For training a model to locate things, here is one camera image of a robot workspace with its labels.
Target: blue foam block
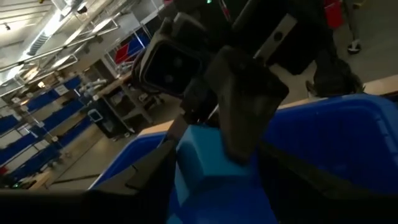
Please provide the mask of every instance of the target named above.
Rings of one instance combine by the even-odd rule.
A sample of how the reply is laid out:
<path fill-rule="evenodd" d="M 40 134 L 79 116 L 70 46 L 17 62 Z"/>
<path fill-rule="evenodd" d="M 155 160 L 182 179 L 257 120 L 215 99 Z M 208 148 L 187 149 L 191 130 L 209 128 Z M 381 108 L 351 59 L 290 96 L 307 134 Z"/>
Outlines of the blue foam block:
<path fill-rule="evenodd" d="M 249 182 L 250 167 L 229 160 L 218 129 L 191 125 L 177 146 L 175 185 L 180 204 L 191 194 L 231 182 Z"/>

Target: fluorescent light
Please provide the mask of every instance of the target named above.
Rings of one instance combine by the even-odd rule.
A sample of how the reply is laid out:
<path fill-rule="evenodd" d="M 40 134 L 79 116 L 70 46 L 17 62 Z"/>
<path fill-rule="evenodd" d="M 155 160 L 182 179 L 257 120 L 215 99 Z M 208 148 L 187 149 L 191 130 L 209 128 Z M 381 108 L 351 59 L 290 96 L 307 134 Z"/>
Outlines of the fluorescent light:
<path fill-rule="evenodd" d="M 93 31 L 91 31 L 93 34 L 97 33 L 100 31 L 102 28 L 104 28 L 106 25 L 108 25 L 109 22 L 112 21 L 112 17 L 109 17 L 107 19 L 104 19 L 102 22 L 100 22 L 97 26 L 94 27 Z"/>
<path fill-rule="evenodd" d="M 61 11 L 57 10 L 49 22 L 45 25 L 43 32 L 47 37 L 52 36 L 62 26 L 61 15 Z"/>
<path fill-rule="evenodd" d="M 51 68 L 57 68 L 60 65 L 62 65 L 63 63 L 65 63 L 68 59 L 70 58 L 70 55 L 67 55 L 63 58 L 61 58 L 60 60 L 57 60 L 52 66 Z"/>
<path fill-rule="evenodd" d="M 82 10 L 86 5 L 87 5 L 87 2 L 86 2 L 86 1 L 82 2 L 82 3 L 79 5 L 79 7 L 77 7 L 77 11 Z"/>

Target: metal pipe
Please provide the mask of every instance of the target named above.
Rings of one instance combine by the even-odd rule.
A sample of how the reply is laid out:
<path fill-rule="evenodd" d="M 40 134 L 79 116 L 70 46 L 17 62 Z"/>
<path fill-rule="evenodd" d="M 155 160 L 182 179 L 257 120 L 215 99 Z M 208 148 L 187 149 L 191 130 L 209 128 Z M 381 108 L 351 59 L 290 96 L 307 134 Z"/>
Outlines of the metal pipe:
<path fill-rule="evenodd" d="M 67 68 L 67 67 L 69 67 L 69 66 L 71 66 L 71 65 L 73 65 L 73 64 L 76 64 L 77 62 L 78 62 L 78 60 L 73 61 L 73 62 L 70 62 L 70 63 L 68 63 L 68 64 L 66 64 L 66 65 L 62 65 L 61 67 L 57 68 L 57 71 L 61 71 L 61 70 L 64 69 L 64 68 Z"/>
<path fill-rule="evenodd" d="M 39 81 L 39 80 L 42 80 L 43 78 L 45 78 L 45 77 L 47 77 L 47 76 L 49 76 L 49 75 L 52 75 L 52 74 L 54 74 L 54 73 L 55 73 L 55 71 L 48 72 L 47 74 L 42 75 L 42 76 L 39 77 L 39 78 L 36 78 L 36 79 L 34 79 L 34 80 L 32 80 L 32 81 L 29 81 L 28 84 L 32 84 L 32 83 L 34 83 L 34 82 L 37 82 L 37 81 Z"/>
<path fill-rule="evenodd" d="M 22 17 L 22 16 L 29 16 L 29 15 L 33 15 L 33 14 L 46 13 L 46 12 L 48 12 L 48 10 L 39 11 L 39 12 L 25 13 L 25 14 L 21 14 L 21 15 L 17 15 L 17 16 L 0 17 L 0 19 L 1 20 L 6 20 L 6 19 L 18 18 L 18 17 Z"/>
<path fill-rule="evenodd" d="M 0 68 L 0 72 L 9 70 L 9 69 L 12 69 L 12 68 L 14 68 L 14 67 L 16 67 L 16 66 L 18 66 L 18 65 L 22 65 L 22 64 L 25 64 L 25 63 L 29 63 L 29 62 L 32 62 L 32 61 L 34 61 L 34 60 L 40 59 L 40 58 L 42 58 L 42 57 L 46 57 L 46 56 L 48 56 L 48 55 L 57 53 L 57 52 L 59 52 L 59 51 L 61 51 L 61 50 L 63 50 L 63 49 L 66 49 L 66 48 L 68 48 L 68 47 L 73 47 L 73 46 L 78 45 L 78 44 L 80 44 L 80 43 L 83 43 L 83 42 L 86 42 L 86 41 L 88 41 L 88 40 L 94 39 L 94 38 L 97 37 L 97 36 L 101 36 L 101 35 L 107 34 L 108 32 L 112 32 L 112 31 L 114 31 L 114 30 L 116 30 L 116 29 L 118 29 L 118 28 L 120 28 L 120 26 L 113 27 L 113 28 L 110 28 L 110 29 L 108 29 L 108 30 L 104 30 L 104 31 L 98 32 L 96 35 L 92 35 L 91 37 L 86 37 L 86 38 L 81 39 L 81 40 L 78 40 L 78 41 L 76 41 L 76 42 L 72 42 L 72 43 L 70 43 L 70 44 L 67 44 L 67 45 L 64 45 L 64 46 L 61 46 L 61 47 L 57 47 L 57 48 L 55 48 L 55 49 L 49 50 L 48 52 L 45 52 L 45 53 L 42 53 L 42 54 L 39 54 L 39 55 L 35 55 L 35 56 L 33 56 L 33 57 L 31 57 L 31 58 L 28 58 L 28 59 L 26 59 L 26 60 L 22 60 L 22 61 L 19 61 L 19 62 L 15 62 L 15 63 L 12 63 L 12 64 L 7 65 L 7 66 L 5 66 L 5 67 L 1 67 L 1 68 Z"/>
<path fill-rule="evenodd" d="M 7 92 L 1 94 L 0 97 L 5 96 L 5 95 L 7 95 L 7 94 L 9 94 L 9 93 L 12 93 L 12 92 L 14 92 L 14 91 L 20 90 L 20 89 L 23 88 L 24 86 L 25 86 L 25 85 L 21 85 L 21 86 L 15 88 L 15 89 L 12 89 L 12 90 L 10 90 L 10 91 L 7 91 Z"/>
<path fill-rule="evenodd" d="M 24 9 L 34 9 L 37 7 L 45 7 L 45 6 L 52 6 L 52 4 L 40 4 L 38 6 L 22 7 L 22 8 L 18 8 L 18 9 L 8 9 L 8 10 L 0 11 L 0 12 L 12 12 L 12 11 L 18 11 L 18 10 L 24 10 Z"/>

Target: floor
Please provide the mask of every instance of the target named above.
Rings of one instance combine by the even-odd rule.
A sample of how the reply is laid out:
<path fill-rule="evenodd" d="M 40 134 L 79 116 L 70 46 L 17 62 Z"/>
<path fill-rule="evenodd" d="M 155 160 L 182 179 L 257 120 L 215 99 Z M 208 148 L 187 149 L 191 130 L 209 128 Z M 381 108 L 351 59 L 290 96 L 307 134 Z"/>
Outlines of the floor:
<path fill-rule="evenodd" d="M 360 54 L 349 56 L 346 47 L 351 42 L 348 26 L 342 26 L 335 31 L 335 42 L 338 52 L 351 65 L 352 70 L 363 82 L 398 74 L 398 1 L 367 0 L 366 4 L 355 11 L 358 20 L 359 35 L 363 50 Z M 292 76 L 283 68 L 273 66 L 271 70 L 290 87 L 290 94 L 284 103 L 291 103 L 306 98 L 305 81 L 311 80 L 316 65 L 313 63 L 301 75 Z M 155 124 L 173 119 L 180 113 L 178 100 L 165 97 L 166 104 L 154 108 L 150 113 Z M 87 189 L 97 175 L 107 168 L 121 149 L 132 139 L 121 139 L 113 142 L 103 136 L 96 127 L 85 132 L 76 143 L 81 149 L 74 156 L 76 159 L 65 167 L 56 170 L 56 178 L 48 185 L 49 189 Z"/>
<path fill-rule="evenodd" d="M 154 118 L 155 124 L 161 124 L 174 119 L 179 113 L 179 100 L 162 96 L 165 104 L 154 107 L 150 110 L 150 115 Z M 143 122 L 141 128 L 150 125 Z M 136 135 L 112 141 L 102 134 L 94 125 L 85 131 L 72 143 L 75 155 L 71 159 L 65 159 L 66 164 L 57 165 L 53 169 L 54 177 L 47 182 L 50 190 L 79 190 L 87 189 L 96 178 L 112 163 L 114 158 L 120 153 L 125 145 L 133 140 Z"/>

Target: blue storage bin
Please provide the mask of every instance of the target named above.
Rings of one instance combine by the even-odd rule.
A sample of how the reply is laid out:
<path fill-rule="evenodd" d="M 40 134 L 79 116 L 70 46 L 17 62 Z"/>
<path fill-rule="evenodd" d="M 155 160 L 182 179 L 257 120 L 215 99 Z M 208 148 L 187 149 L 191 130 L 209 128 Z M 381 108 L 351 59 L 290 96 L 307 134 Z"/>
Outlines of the blue storage bin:
<path fill-rule="evenodd" d="M 350 95 L 279 110 L 264 139 L 359 186 L 398 193 L 397 117 L 395 104 L 384 98 Z M 91 187 L 151 152 L 164 135 L 131 141 Z M 176 206 L 172 192 L 170 209 Z"/>

